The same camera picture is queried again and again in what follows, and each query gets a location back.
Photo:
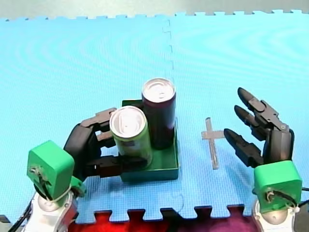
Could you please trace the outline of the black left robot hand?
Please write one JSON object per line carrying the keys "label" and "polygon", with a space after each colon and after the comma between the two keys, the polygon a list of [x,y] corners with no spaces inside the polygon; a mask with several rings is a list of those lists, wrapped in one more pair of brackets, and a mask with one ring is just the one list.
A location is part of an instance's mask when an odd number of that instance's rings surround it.
{"label": "black left robot hand", "polygon": [[115,146],[109,126],[111,114],[115,110],[109,108],[98,112],[94,117],[77,124],[64,145],[64,150],[75,162],[73,176],[81,181],[90,176],[119,176],[146,167],[144,158],[101,155],[101,148]]}

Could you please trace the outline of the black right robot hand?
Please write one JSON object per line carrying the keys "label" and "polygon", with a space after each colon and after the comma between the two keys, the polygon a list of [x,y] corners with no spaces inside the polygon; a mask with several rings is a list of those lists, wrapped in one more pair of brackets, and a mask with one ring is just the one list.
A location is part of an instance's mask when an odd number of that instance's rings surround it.
{"label": "black right robot hand", "polygon": [[236,156],[247,166],[292,160],[295,135],[288,124],[279,119],[279,113],[266,101],[257,99],[244,88],[238,88],[238,96],[247,110],[235,105],[238,118],[251,129],[251,134],[264,141],[263,150],[247,142],[231,129],[224,129],[224,137],[234,148]]}

